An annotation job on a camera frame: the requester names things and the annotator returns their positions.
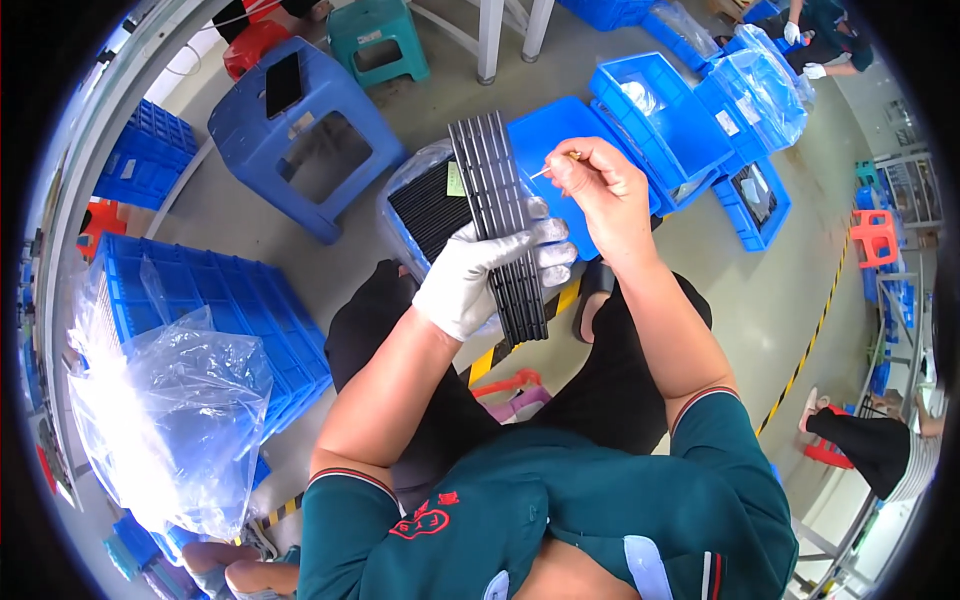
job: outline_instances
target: person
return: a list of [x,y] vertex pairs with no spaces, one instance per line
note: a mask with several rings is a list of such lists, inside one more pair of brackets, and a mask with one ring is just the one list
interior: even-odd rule
[[[856,26],[847,12],[834,0],[790,0],[790,8],[778,15],[754,23],[771,39],[782,37],[788,43],[800,42],[812,32],[809,43],[786,54],[786,61],[798,75],[810,79],[864,72],[874,61],[869,36]],[[843,53],[850,59],[827,65]]]
[[[919,434],[902,419],[863,419],[834,414],[827,408],[829,398],[818,399],[817,389],[813,388],[800,419],[800,430],[836,444],[877,498],[885,502],[908,500],[920,495],[933,480],[946,419],[946,414],[932,418],[919,393],[913,396],[913,401],[920,420]],[[880,401],[888,410],[892,403],[892,400]]]
[[[338,395],[302,500],[301,600],[782,597],[798,555],[786,497],[707,302],[657,256],[646,178],[599,138],[546,163],[615,274],[582,327],[586,364],[508,425],[450,365],[493,313],[491,269],[543,241],[538,266],[566,268],[538,233],[559,227],[462,230],[419,290],[378,264],[325,345]],[[670,456],[649,456],[668,431]]]
[[298,546],[277,562],[276,548],[255,521],[243,526],[240,540],[239,546],[191,541],[180,551],[187,573],[210,600],[275,600],[297,589]]

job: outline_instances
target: white glove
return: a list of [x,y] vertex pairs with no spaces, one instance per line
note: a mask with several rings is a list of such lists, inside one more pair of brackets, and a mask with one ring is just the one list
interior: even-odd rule
[[804,67],[804,75],[810,79],[820,79],[821,77],[827,76],[827,70],[822,64],[808,62]]
[[800,41],[800,26],[793,21],[787,21],[783,26],[783,39],[791,46]]
[[[530,199],[528,208],[533,219],[546,216],[546,203],[540,198]],[[496,300],[487,285],[491,269],[534,249],[540,285],[553,287],[570,279],[567,265],[576,260],[577,248],[564,241],[568,235],[563,219],[546,219],[535,221],[530,231],[478,242],[470,223],[446,242],[414,295],[413,305],[447,335],[465,342],[496,312]]]

